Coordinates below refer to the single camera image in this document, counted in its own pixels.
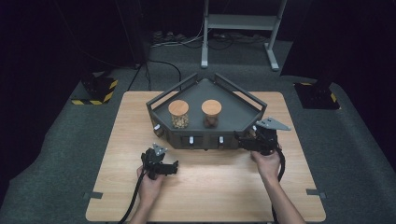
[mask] electrical cable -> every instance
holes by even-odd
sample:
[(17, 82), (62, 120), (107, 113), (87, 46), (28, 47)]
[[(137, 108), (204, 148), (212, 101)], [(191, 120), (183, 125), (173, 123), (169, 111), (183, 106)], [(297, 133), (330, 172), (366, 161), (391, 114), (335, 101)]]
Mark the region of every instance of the electrical cable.
[(147, 172), (144, 172), (142, 170), (142, 173), (140, 174), (139, 178), (137, 179), (136, 187), (134, 187), (134, 196), (132, 197), (132, 200), (131, 200), (131, 203), (129, 204), (128, 210), (126, 211), (125, 215), (123, 216), (123, 218), (121, 219), (119, 224), (123, 224), (125, 222), (126, 218), (131, 213), (132, 208), (134, 207), (134, 201), (136, 201), (137, 193), (139, 192), (140, 184), (142, 183), (143, 177), (145, 176), (146, 173)]
[(222, 11), (222, 14), (225, 13), (225, 10), (227, 10), (227, 7), (228, 7), (228, 5), (230, 5), (230, 2), (231, 2), (231, 0), (228, 0), (227, 4), (225, 5), (225, 7), (224, 7), (224, 9)]
[(134, 74), (134, 78), (132, 79), (131, 83), (129, 84), (129, 87), (128, 87), (127, 91), (129, 91), (129, 90), (131, 89), (131, 86), (132, 86), (132, 84), (134, 83), (134, 79), (137, 77), (137, 74), (139, 74), (140, 68), (142, 68), (142, 66), (143, 66), (143, 64), (141, 64), (141, 65), (139, 66), (139, 68), (137, 69), (137, 72)]
[(232, 35), (225, 33), (225, 34), (222, 34), (221, 37), (215, 37), (214, 39), (217, 42), (220, 42), (220, 43), (225, 43), (227, 41), (233, 41), (233, 44), (255, 44), (255, 43), (264, 42), (267, 39), (265, 37), (262, 37), (262, 38), (259, 38), (259, 39), (255, 39), (253, 41), (248, 41), (248, 42), (247, 41), (242, 41), (243, 39), (247, 39), (247, 38), (251, 38), (251, 37), (247, 37), (245, 35), (240, 35), (240, 36), (237, 36), (237, 37), (233, 37)]
[(71, 28), (70, 28), (70, 26), (69, 26), (69, 24), (68, 24), (68, 22), (67, 22), (67, 20), (66, 20), (66, 17), (65, 17), (64, 14), (62, 13), (61, 8), (60, 8), (59, 5), (58, 5), (58, 2), (55, 0), (54, 3), (55, 3), (55, 6), (56, 6), (56, 8), (57, 8), (59, 14), (60, 14), (61, 17), (62, 17), (62, 20), (63, 20), (63, 22), (64, 22), (64, 25), (66, 26), (67, 31), (69, 32), (69, 34), (70, 34), (70, 35), (72, 36), (72, 38), (73, 38), (73, 41), (74, 41), (75, 46), (77, 47), (77, 49), (78, 49), (81, 53), (87, 55), (88, 57), (90, 57), (90, 58), (92, 58), (92, 59), (94, 59), (94, 60), (96, 60), (97, 62), (100, 62), (100, 63), (104, 63), (104, 64), (107, 64), (107, 65), (110, 65), (110, 66), (113, 66), (113, 67), (118, 67), (118, 68), (133, 69), (132, 67), (121, 66), (121, 65), (114, 64), (114, 63), (105, 62), (105, 61), (103, 61), (103, 60), (101, 60), (101, 59), (98, 59), (98, 58), (92, 56), (90, 53), (88, 53), (87, 51), (85, 51), (84, 49), (82, 49), (82, 47), (78, 44), (78, 42), (77, 42), (77, 40), (76, 40), (76, 37), (74, 36), (74, 34), (73, 34), (73, 32), (72, 32), (72, 30), (71, 30)]
[(174, 64), (166, 63), (166, 62), (153, 61), (153, 60), (148, 60), (148, 61), (152, 62), (152, 63), (164, 63), (164, 64), (169, 64), (169, 65), (173, 66), (178, 72), (178, 82), (181, 82), (181, 72)]
[(182, 42), (179, 42), (181, 45), (183, 45), (184, 47), (186, 47), (186, 48), (189, 48), (189, 49), (200, 49), (201, 47), (202, 47), (202, 42), (201, 42), (201, 44), (199, 45), (199, 46), (197, 46), (197, 47), (192, 47), (192, 46), (189, 46), (189, 45), (187, 45), (186, 43), (182, 43)]
[(200, 28), (200, 30), (198, 32), (198, 35), (196, 37), (194, 37), (193, 39), (188, 40), (186, 42), (175, 42), (175, 41), (173, 41), (173, 42), (166, 42), (166, 43), (156, 44), (156, 45), (153, 45), (151, 47), (152, 48), (157, 48), (157, 47), (161, 47), (161, 46), (165, 46), (165, 47), (180, 46), (180, 45), (185, 45), (185, 44), (191, 43), (193, 41), (199, 40), (199, 39), (201, 39), (203, 37), (200, 34), (201, 34), (202, 30), (204, 29), (204, 23), (205, 23), (205, 5), (204, 5), (204, 15), (202, 17), (201, 28)]
[[(285, 155), (283, 155), (282, 149), (279, 146), (276, 147), (275, 150), (280, 158), (280, 171), (279, 174), (277, 175), (277, 181), (280, 182), (283, 174), (285, 174), (286, 159), (285, 159)], [(279, 224), (279, 221), (277, 220), (277, 216), (276, 216), (276, 211), (273, 205), (271, 205), (271, 209), (275, 224)]]
[(127, 32), (126, 27), (125, 27), (125, 22), (124, 22), (124, 20), (123, 20), (123, 18), (121, 16), (121, 9), (120, 9), (119, 2), (117, 0), (114, 0), (114, 2), (116, 3), (117, 10), (119, 11), (119, 15), (120, 15), (121, 23), (122, 23), (122, 28), (123, 28), (123, 30), (125, 32), (125, 35), (126, 35), (126, 38), (127, 38), (127, 41), (128, 41), (128, 46), (129, 46), (129, 50), (131, 51), (131, 56), (134, 57), (134, 51), (133, 51), (133, 48), (132, 48), (132, 45), (131, 45), (131, 41), (130, 41), (128, 32)]
[(148, 90), (151, 91), (151, 77), (149, 76), (149, 66), (147, 63), (146, 65), (146, 79), (148, 80)]
[(226, 46), (226, 47), (224, 47), (224, 48), (222, 48), (222, 49), (216, 49), (216, 48), (211, 47), (210, 45), (207, 45), (207, 46), (208, 46), (210, 49), (224, 50), (224, 49), (229, 48), (229, 47), (232, 46), (232, 45), (233, 45), (233, 39), (231, 39), (231, 43), (230, 43), (228, 46)]

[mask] black curtain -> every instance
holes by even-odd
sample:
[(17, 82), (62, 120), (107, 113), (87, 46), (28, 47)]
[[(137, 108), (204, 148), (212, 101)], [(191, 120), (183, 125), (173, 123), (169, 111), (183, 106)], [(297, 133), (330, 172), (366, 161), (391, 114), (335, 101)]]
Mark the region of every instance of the black curtain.
[(339, 84), (393, 168), (396, 5), (392, 0), (314, 0), (281, 75), (319, 79), (336, 63)]
[(0, 204), (40, 153), (85, 68), (51, 1), (0, 4)]

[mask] wooden table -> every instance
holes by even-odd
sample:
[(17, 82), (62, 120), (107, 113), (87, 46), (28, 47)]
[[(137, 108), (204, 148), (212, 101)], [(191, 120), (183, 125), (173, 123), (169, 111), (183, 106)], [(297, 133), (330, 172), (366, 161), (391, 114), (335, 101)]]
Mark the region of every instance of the wooden table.
[[(119, 221), (125, 214), (137, 181), (140, 156), (152, 143), (169, 150), (164, 163), (179, 161), (176, 175), (169, 175), (148, 221), (257, 222), (273, 220), (271, 202), (250, 153), (244, 149), (173, 149), (152, 131), (146, 102), (156, 91), (125, 92), (97, 176), (86, 218)], [(264, 118), (273, 117), (291, 127), (278, 131), (286, 157), (281, 185), (305, 221), (323, 221), (326, 214), (316, 189), (285, 100), (279, 92), (252, 92), (268, 104)]]

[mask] cork lid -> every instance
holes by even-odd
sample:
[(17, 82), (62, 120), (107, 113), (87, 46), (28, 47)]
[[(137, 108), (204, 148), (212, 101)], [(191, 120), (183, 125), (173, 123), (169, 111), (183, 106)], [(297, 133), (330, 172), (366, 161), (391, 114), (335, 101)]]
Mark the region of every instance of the cork lid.
[(202, 104), (202, 111), (208, 116), (216, 116), (221, 111), (221, 103), (216, 100), (207, 100)]
[(189, 104), (182, 100), (175, 100), (168, 106), (169, 112), (174, 116), (182, 116), (189, 111)]

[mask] glass jar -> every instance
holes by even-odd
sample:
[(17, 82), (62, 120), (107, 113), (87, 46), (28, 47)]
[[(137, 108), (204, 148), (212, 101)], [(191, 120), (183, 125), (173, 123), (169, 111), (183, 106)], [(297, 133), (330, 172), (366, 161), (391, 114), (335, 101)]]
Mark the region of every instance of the glass jar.
[(183, 129), (189, 126), (189, 104), (182, 100), (175, 100), (168, 106), (174, 128)]
[(202, 111), (204, 112), (204, 126), (206, 128), (218, 127), (221, 103), (216, 100), (207, 100), (202, 104)]

